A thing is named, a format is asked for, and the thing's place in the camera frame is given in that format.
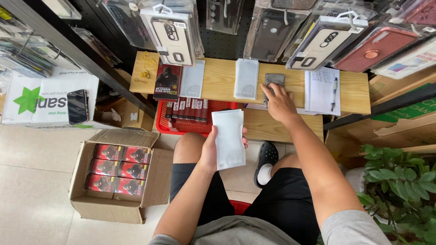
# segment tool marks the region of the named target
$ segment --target green star logo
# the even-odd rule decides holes
[[[14,100],[15,103],[20,105],[18,109],[18,114],[21,114],[25,111],[29,111],[35,114],[35,106],[37,99],[41,99],[44,101],[45,99],[42,96],[39,96],[39,90],[41,87],[37,87],[34,90],[30,90],[26,87],[23,87],[23,94],[21,97],[18,97]]]
[[[80,128],[80,129],[90,129],[90,128],[93,128],[94,126],[93,125],[76,124],[76,125],[73,125],[72,127]]]

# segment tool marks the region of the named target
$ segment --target black metal shelf post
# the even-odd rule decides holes
[[[386,102],[371,107],[371,114],[369,115],[351,114],[349,116],[345,116],[332,122],[328,122],[324,124],[324,130],[332,130],[351,123],[359,122],[364,119],[368,119],[396,109],[413,105],[424,100],[433,99],[435,97],[436,83],[432,83],[423,88],[410,91],[406,94],[400,95]]]
[[[154,118],[156,107],[140,93],[130,92],[130,83],[118,74],[44,2],[41,0],[0,0],[0,4],[33,28],[36,33],[74,59],[84,69],[138,106],[151,118]]]

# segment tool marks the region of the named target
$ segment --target pen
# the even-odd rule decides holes
[[[335,105],[336,105],[336,90],[337,90],[337,78],[334,78],[334,84],[333,84],[333,103],[331,103],[331,111],[333,111]]]

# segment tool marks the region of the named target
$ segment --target sock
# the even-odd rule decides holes
[[[268,183],[271,179],[271,169],[273,169],[273,166],[269,163],[260,167],[259,173],[257,174],[257,182],[259,182],[259,184],[266,185],[266,183]]]

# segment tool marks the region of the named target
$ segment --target black shorts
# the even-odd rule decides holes
[[[173,164],[170,201],[182,188],[195,163]],[[235,214],[219,172],[212,177],[198,225]],[[320,230],[309,186],[299,168],[280,168],[244,213],[265,220],[301,245],[315,245]]]

